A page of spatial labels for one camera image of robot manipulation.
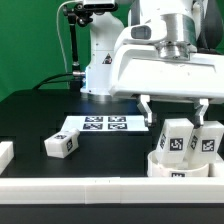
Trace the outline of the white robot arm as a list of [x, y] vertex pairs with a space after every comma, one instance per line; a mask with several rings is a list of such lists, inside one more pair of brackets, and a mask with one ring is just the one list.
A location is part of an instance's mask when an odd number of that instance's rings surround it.
[[216, 0], [131, 0], [128, 25], [111, 12], [120, 0], [83, 0], [93, 23], [83, 91], [134, 98], [151, 126], [150, 101], [192, 103], [194, 124], [224, 103], [224, 56], [216, 51], [224, 18]]

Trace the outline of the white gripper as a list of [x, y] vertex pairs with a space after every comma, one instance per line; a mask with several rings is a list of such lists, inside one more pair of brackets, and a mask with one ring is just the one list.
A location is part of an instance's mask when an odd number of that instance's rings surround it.
[[191, 53], [189, 61], [161, 59], [154, 46], [123, 45], [113, 59], [109, 92], [121, 98], [139, 95], [137, 107], [146, 127], [157, 121], [149, 106], [150, 97], [197, 99], [194, 125], [199, 128], [204, 125], [209, 100], [224, 100], [224, 56]]

